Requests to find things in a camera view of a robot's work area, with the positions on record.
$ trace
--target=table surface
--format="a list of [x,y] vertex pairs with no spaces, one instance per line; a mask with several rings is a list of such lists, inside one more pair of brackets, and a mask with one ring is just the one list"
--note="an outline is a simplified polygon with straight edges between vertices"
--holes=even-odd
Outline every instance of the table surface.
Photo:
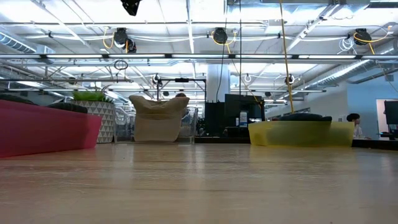
[[398,223],[398,152],[102,144],[0,160],[1,223]]

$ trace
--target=pink planter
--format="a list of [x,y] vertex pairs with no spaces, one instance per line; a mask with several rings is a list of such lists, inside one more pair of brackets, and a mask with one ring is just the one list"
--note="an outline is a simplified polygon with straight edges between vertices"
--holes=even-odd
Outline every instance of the pink planter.
[[101,117],[0,100],[0,157],[90,149]]

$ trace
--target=white geometric planter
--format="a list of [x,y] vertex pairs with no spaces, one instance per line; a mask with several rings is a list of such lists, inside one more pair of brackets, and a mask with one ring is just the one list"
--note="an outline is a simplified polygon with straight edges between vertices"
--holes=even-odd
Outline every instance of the white geometric planter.
[[114,104],[99,101],[75,101],[74,104],[87,108],[88,114],[102,117],[97,143],[111,143],[114,134]]

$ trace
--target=pillar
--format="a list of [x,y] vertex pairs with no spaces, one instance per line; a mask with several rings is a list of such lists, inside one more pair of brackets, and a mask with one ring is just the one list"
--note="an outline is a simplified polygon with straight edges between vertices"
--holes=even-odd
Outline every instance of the pillar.
[[230,72],[228,68],[228,64],[220,65],[220,64],[209,64],[207,66],[207,97],[206,101],[209,103],[216,103],[216,100],[220,102],[225,102],[225,94],[229,94],[229,88],[231,85],[230,82]]

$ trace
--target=black monitor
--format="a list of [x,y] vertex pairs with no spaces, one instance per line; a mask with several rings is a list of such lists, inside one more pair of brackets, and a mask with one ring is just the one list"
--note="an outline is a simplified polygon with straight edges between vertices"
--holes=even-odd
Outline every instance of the black monitor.
[[236,118],[239,117],[241,111],[248,112],[248,119],[262,119],[265,118],[264,107],[261,106],[262,97],[243,96],[234,94],[225,94],[224,114],[226,124],[230,127],[236,126]]
[[387,124],[398,124],[398,101],[384,102]]

